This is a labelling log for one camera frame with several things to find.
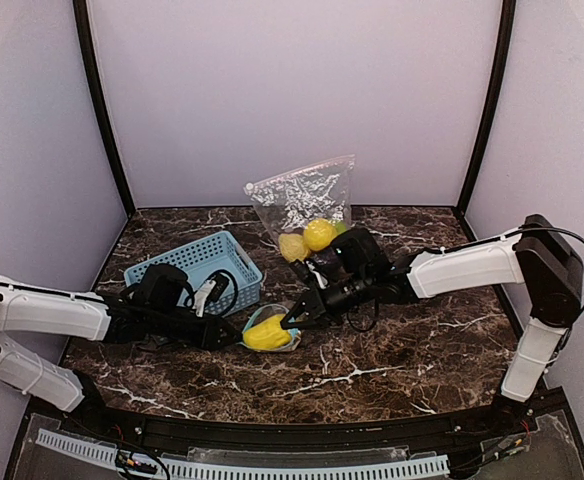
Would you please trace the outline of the green apple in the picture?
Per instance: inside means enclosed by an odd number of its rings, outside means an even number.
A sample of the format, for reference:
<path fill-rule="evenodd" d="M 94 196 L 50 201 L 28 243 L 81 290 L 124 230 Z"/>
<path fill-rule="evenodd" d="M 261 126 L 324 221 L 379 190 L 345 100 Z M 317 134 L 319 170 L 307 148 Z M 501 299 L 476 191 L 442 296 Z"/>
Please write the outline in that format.
<path fill-rule="evenodd" d="M 348 230 L 347 225 L 343 221 L 339 221 L 335 224 L 335 229 L 337 234 L 340 235 Z"/>

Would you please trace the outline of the yellow lemon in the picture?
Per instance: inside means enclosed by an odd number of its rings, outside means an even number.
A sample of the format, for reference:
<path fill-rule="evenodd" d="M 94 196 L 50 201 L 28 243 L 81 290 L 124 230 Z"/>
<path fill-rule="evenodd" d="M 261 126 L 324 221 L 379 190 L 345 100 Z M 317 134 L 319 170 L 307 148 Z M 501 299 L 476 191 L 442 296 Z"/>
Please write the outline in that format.
<path fill-rule="evenodd" d="M 303 231 L 305 244 L 313 252 L 327 248 L 337 236 L 336 227 L 324 218 L 312 220 Z"/>

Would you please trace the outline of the small blue zip bag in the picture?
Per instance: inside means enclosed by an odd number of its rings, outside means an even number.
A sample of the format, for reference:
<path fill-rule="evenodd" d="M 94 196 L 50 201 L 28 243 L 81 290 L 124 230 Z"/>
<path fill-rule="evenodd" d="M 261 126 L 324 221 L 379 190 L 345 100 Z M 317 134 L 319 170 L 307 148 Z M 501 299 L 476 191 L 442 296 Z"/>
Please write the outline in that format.
<path fill-rule="evenodd" d="M 289 309 L 280 304 L 259 307 L 243 327 L 241 344 L 261 353 L 294 351 L 301 343 L 301 332 L 281 327 L 281 321 L 288 312 Z"/>

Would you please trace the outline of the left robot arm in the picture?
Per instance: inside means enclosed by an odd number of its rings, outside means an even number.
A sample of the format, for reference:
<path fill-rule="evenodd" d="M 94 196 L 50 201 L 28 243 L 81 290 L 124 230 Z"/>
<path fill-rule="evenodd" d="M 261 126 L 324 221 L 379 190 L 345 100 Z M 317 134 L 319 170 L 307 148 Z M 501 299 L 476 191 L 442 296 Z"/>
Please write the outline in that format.
<path fill-rule="evenodd" d="M 116 295 L 67 292 L 0 276 L 0 381 L 66 413 L 100 410 L 102 397 L 86 374 L 40 357 L 11 333 L 41 333 L 127 344 L 148 336 L 182 341 L 204 351 L 237 343 L 241 334 L 205 310 L 209 295 L 233 281 L 218 271 L 199 290 L 175 266 L 150 266 L 140 282 Z"/>

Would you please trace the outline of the purple eggplant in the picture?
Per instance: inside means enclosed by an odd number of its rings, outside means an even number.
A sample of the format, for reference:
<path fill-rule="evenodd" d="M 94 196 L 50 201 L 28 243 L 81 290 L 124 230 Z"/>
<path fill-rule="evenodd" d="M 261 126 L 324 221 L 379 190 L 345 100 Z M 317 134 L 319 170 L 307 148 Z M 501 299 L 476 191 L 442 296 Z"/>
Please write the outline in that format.
<path fill-rule="evenodd" d="M 311 260 L 321 268 L 338 270 L 341 267 L 339 256 L 332 248 L 326 248 L 319 252 L 315 252 L 311 256 Z"/>

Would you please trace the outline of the large pink zip bag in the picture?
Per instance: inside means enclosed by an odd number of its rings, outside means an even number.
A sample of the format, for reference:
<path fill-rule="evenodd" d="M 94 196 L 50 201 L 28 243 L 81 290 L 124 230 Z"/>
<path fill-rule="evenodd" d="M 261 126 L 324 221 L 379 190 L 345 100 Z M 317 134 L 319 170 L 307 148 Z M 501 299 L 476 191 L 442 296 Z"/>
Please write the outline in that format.
<path fill-rule="evenodd" d="M 279 250 L 281 234 L 303 236 L 308 223 L 317 218 L 351 227 L 354 167 L 353 155 L 336 157 L 247 183 L 244 193 Z"/>

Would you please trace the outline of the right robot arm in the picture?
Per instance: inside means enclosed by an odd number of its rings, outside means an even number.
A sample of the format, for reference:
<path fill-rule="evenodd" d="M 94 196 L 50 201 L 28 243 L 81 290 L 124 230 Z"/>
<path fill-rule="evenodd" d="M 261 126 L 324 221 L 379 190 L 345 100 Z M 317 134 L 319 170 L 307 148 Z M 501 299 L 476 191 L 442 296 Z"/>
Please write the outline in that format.
<path fill-rule="evenodd" d="M 331 283 L 313 261 L 294 262 L 307 288 L 281 327 L 316 330 L 339 325 L 352 309 L 368 302 L 407 305 L 454 291 L 523 285 L 531 302 L 530 318 L 498 395 L 524 404 L 584 313 L 584 263 L 570 239 L 584 246 L 580 235 L 535 214 L 491 238 L 390 260 L 368 229 L 352 228 L 329 245 L 346 279 Z"/>

